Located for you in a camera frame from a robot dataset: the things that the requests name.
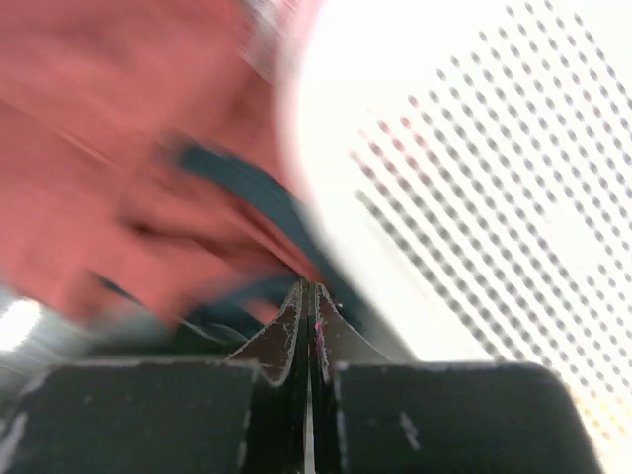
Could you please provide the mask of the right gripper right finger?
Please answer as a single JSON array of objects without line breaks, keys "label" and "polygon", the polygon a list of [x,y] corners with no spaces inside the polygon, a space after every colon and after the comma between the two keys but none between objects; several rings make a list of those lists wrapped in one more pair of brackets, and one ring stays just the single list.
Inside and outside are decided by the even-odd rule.
[{"label": "right gripper right finger", "polygon": [[314,461],[319,473],[597,473],[562,382],[516,362],[394,363],[308,297]]}]

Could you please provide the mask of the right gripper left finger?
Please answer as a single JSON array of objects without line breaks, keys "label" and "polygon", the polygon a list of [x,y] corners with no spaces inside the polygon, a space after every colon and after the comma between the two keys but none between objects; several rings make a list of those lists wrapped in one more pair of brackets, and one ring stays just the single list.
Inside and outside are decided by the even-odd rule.
[{"label": "right gripper left finger", "polygon": [[5,473],[301,473],[308,285],[225,359],[87,356],[95,338],[1,294]]}]

